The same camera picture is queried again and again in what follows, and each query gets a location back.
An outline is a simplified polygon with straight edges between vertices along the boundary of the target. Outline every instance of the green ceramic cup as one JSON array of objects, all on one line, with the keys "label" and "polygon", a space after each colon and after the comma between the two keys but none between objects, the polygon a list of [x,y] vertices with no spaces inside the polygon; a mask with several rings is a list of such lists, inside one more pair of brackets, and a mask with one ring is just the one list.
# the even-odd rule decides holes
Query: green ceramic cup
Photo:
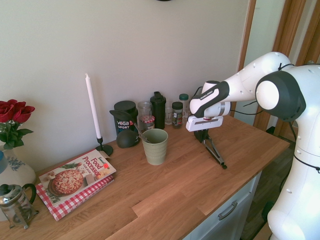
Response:
[{"label": "green ceramic cup", "polygon": [[166,159],[168,133],[165,130],[153,128],[145,131],[143,135],[151,142],[142,140],[146,160],[151,165],[160,165]]}]

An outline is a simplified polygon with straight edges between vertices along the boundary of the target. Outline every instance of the rose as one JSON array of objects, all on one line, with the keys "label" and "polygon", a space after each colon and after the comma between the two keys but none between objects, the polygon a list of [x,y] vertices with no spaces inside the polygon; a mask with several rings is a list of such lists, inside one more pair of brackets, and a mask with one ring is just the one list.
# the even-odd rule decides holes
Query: rose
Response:
[{"label": "rose", "polygon": [[5,143],[4,149],[24,145],[22,137],[33,131],[18,128],[30,118],[34,110],[33,106],[26,106],[25,101],[0,101],[0,141]]},{"label": "rose", "polygon": [[11,99],[9,101],[0,101],[0,123],[13,120],[20,124],[25,123],[35,110],[33,106],[26,106],[25,101],[18,102]]},{"label": "rose", "polygon": [[5,123],[13,119],[15,113],[15,104],[17,100],[0,101],[0,123]]},{"label": "rose", "polygon": [[25,123],[31,116],[31,113],[35,110],[33,106],[26,106],[25,101],[17,102],[14,105],[13,121],[20,124]]}]

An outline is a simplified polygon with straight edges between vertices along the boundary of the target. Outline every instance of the french press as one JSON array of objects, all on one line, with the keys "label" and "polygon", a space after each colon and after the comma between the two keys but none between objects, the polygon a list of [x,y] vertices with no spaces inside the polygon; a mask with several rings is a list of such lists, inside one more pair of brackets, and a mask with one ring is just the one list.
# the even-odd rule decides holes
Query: french press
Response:
[{"label": "french press", "polygon": [[[31,199],[28,200],[25,190],[30,187],[32,190]],[[28,183],[23,187],[19,185],[2,184],[0,186],[0,209],[10,222],[10,228],[23,226],[27,229],[28,222],[38,214],[32,206],[36,199],[35,185]]]}]

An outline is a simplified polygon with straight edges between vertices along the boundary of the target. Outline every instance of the wooden countertop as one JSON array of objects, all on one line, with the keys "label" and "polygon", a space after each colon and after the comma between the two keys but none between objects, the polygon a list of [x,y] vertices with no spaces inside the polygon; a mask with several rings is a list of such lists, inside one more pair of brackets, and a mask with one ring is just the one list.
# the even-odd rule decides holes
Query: wooden countertop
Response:
[{"label": "wooden countertop", "polygon": [[9,229],[0,222],[0,239],[179,240],[289,146],[226,116],[221,127],[209,130],[228,167],[222,169],[192,132],[164,130],[169,139],[163,164],[150,165],[141,142],[121,149],[113,141],[113,183],[59,221],[37,196],[39,214],[30,227]]}]

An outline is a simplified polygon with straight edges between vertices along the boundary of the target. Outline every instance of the white ceramic vase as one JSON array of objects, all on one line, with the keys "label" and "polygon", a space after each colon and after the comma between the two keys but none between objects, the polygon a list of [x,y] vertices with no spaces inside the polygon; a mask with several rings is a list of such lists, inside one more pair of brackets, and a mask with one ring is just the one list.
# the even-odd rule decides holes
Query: white ceramic vase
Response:
[{"label": "white ceramic vase", "polygon": [[[35,171],[21,159],[18,159],[14,149],[4,150],[0,146],[0,151],[3,151],[4,158],[1,161],[5,162],[6,168],[0,173],[0,186],[2,184],[19,185],[35,184],[36,173]],[[6,216],[0,210],[0,222],[7,220]]]}]

